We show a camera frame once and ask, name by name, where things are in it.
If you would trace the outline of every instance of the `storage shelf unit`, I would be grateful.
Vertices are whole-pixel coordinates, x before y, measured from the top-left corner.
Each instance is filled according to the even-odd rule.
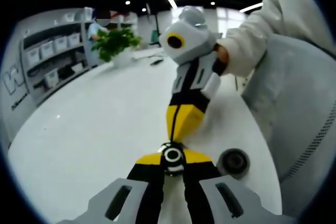
[[[88,36],[87,31],[90,24],[93,23],[93,20],[86,19],[85,8],[80,10],[79,12],[75,13],[74,19],[72,22],[65,21],[60,24],[55,22],[54,25],[51,27],[44,29],[42,31],[38,31],[33,34],[27,34],[20,43],[20,60],[21,65],[24,73],[24,78],[26,81],[26,86],[33,97],[36,106],[41,105],[46,99],[48,99],[53,93],[55,93],[58,89],[63,87],[64,85],[68,84],[70,81],[75,79],[76,77],[84,74],[85,72],[89,71],[93,66],[90,65],[92,61],[88,60],[88,57],[91,55],[91,46],[88,43]],[[125,20],[125,22],[115,22],[111,21],[110,27],[108,29],[115,29],[115,28],[123,28],[123,27],[136,27],[137,25],[137,17],[135,20]],[[34,63],[33,65],[28,64],[27,61],[27,51],[37,48],[43,43],[50,41],[51,39],[55,39],[57,37],[71,35],[73,33],[80,34],[80,43],[68,47],[64,50],[59,50],[54,52],[54,54],[50,55],[48,58],[40,59],[38,62]],[[75,55],[77,51],[83,52],[85,55],[84,62],[84,69],[80,72],[75,72],[71,76],[67,77],[66,79],[60,80],[60,82],[51,89],[43,89],[43,92],[37,91],[40,83],[43,83],[44,75],[46,74],[46,69],[50,67],[56,67],[56,65],[62,61],[67,61],[67,58],[71,59],[71,62],[78,63],[78,59]]]
[[[61,54],[64,54],[65,52],[68,52],[68,51],[71,51],[71,50],[74,50],[74,49],[77,49],[79,47],[83,47],[83,43],[80,43],[78,45],[75,45],[75,46],[72,46],[72,47],[68,47],[67,49],[64,49],[64,50],[61,50],[61,51],[58,51],[56,53],[54,53],[53,55],[51,55],[49,58],[47,59],[42,59],[40,60],[38,63],[34,64],[33,66],[29,67],[27,69],[27,72],[31,72],[31,71],[34,71],[37,67],[39,67],[42,63],[45,63],[45,62],[48,62],[50,60],[53,60],[55,57],[58,57],[60,56]]]

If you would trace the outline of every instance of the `sleeve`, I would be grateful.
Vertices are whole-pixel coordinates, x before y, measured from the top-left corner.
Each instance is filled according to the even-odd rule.
[[[265,54],[268,36],[284,33],[279,0],[262,2],[261,10],[251,13],[239,28],[229,29],[226,37],[217,41],[229,54],[224,74],[247,77]]]
[[[90,26],[89,26],[89,30],[88,30],[88,40],[92,40],[91,39],[91,36],[92,35],[95,35],[98,33],[98,26],[95,24],[95,23],[92,23]]]

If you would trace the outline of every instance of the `wall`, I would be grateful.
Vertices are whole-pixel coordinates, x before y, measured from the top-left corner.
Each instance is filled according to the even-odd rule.
[[[209,29],[217,33],[218,32],[218,19],[217,12],[215,9],[203,9],[206,24]],[[160,33],[163,33],[169,25],[172,24],[173,15],[170,10],[158,13],[158,23]],[[147,15],[141,16],[138,19],[138,34],[142,37],[143,41],[150,42],[152,31],[156,29],[155,16],[150,16],[150,22],[148,21]]]
[[[20,64],[19,43],[25,34],[33,34],[64,21],[67,13],[78,12],[79,8],[60,9],[40,13],[17,23],[8,41],[1,65],[0,124],[2,145],[8,148],[16,133],[36,109],[25,85]],[[15,102],[20,102],[13,110]]]

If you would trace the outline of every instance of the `yellow robot arm segment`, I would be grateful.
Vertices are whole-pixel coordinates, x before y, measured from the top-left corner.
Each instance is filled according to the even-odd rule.
[[[192,104],[170,105],[166,117],[169,139],[181,143],[199,127],[204,113]]]
[[[160,165],[161,153],[146,155],[138,159],[137,165]]]
[[[200,152],[184,149],[183,153],[187,164],[212,162],[210,157]]]

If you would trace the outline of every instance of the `white lab coat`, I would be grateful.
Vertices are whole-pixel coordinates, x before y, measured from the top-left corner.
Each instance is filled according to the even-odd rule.
[[[224,73],[246,77],[266,52],[269,35],[302,39],[336,55],[336,46],[314,0],[263,0],[263,7],[250,14],[239,28],[229,29],[218,40],[229,53]]]

